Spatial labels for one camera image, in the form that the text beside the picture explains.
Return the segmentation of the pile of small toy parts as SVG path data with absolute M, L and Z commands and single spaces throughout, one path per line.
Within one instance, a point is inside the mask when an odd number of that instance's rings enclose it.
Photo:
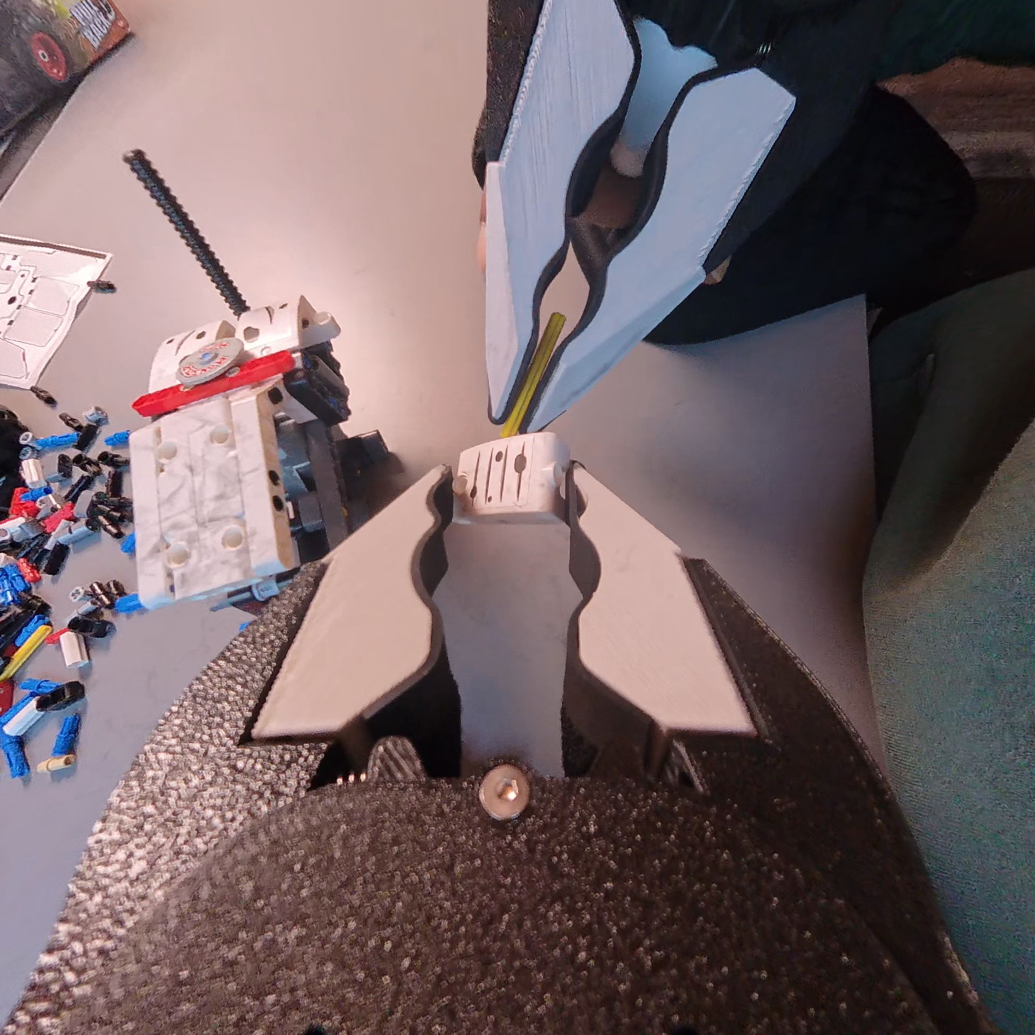
M 102 433 L 97 407 L 60 413 L 63 433 L 34 433 L 1 408 L 1 742 L 26 783 L 78 760 L 92 649 L 114 618 L 142 607 L 117 578 L 63 587 L 73 554 L 108 537 L 134 553 L 128 432 Z

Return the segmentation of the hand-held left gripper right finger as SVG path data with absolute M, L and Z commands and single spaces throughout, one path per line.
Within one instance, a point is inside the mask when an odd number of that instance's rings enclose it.
M 758 742 L 757 721 L 678 544 L 573 463 L 566 474 L 568 626 L 563 712 L 600 753 L 659 775 L 676 743 Z

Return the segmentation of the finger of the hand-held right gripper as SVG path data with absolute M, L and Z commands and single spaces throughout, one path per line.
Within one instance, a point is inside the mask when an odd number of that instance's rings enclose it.
M 655 137 L 635 221 L 607 256 L 584 316 L 527 412 L 539 432 L 587 394 L 705 280 L 704 264 L 783 131 L 795 96 L 758 67 L 696 80 Z
M 539 341 L 539 306 L 560 271 L 568 221 L 590 190 L 581 170 L 623 119 L 640 45 L 619 2 L 539 7 L 514 97 L 485 126 L 487 413 L 512 412 Z

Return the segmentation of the printed instruction sheet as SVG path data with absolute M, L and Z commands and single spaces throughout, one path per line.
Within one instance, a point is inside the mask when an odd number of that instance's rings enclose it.
M 36 385 L 112 255 L 1 236 L 1 384 Z

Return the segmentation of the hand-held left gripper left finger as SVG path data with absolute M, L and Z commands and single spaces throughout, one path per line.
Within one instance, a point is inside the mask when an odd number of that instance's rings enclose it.
M 252 742 L 334 743 L 358 769 L 397 736 L 428 775 L 453 775 L 453 676 L 433 601 L 448 569 L 452 477 L 434 467 L 327 556 Z

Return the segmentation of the white and black toy truck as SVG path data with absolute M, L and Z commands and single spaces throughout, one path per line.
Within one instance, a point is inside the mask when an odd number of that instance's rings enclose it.
M 158 346 L 130 434 L 136 598 L 265 602 L 369 514 L 381 433 L 346 434 L 341 325 L 303 296 Z

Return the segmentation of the person's right forearm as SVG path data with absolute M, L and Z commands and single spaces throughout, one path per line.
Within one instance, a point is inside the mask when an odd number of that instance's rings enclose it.
M 866 80 L 925 73 L 956 59 L 1034 65 L 1032 1 L 759 2 L 802 63 L 820 56 Z

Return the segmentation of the white toy building beam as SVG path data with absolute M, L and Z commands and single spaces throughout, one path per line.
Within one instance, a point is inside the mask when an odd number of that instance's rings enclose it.
M 453 519 L 462 525 L 561 522 L 570 463 L 568 446 L 550 432 L 468 448 L 454 473 Z

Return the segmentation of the person's green hoodie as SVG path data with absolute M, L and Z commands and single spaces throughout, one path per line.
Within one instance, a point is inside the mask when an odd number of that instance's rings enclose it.
M 873 697 L 901 811 L 1004 1033 L 1034 1021 L 1034 272 L 871 343 Z

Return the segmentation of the yellow toy axle rod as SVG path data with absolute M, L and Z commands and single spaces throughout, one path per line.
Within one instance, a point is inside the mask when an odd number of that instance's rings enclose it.
M 561 313 L 554 312 L 550 315 L 546 327 L 537 343 L 529 369 L 526 372 L 514 407 L 502 425 L 500 432 L 501 438 L 510 438 L 522 433 L 523 421 L 525 421 L 540 381 L 546 373 L 550 357 L 556 348 L 565 322 L 566 317 Z

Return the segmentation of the person's right hand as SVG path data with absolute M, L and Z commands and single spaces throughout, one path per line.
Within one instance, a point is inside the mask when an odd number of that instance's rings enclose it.
M 635 219 L 641 179 L 615 171 L 610 161 L 603 162 L 579 218 L 607 230 L 627 230 Z

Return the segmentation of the grey desk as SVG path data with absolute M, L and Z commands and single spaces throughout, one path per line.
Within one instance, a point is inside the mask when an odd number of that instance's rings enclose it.
M 122 161 L 143 149 L 244 297 L 305 295 L 341 323 L 348 428 L 396 455 L 384 494 L 494 437 L 480 189 L 483 2 L 116 2 L 134 28 L 2 201 L 2 233 L 110 252 L 45 372 L 61 409 L 139 426 L 157 346 L 223 299 Z M 731 341 L 639 344 L 553 427 L 574 459 L 706 559 L 842 706 L 885 768 L 860 614 L 873 534 L 862 297 Z M 560 775 L 565 634 L 581 601 L 555 526 L 451 526 L 434 599 L 465 746 Z M 242 617 L 179 604 L 120 621 L 89 672 L 82 755 L 2 771 L 2 1021 L 107 799 Z

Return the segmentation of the printed toy box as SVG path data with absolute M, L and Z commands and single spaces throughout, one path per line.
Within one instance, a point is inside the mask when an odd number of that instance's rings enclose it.
M 128 37 L 108 1 L 1 3 L 1 134 L 82 79 Z

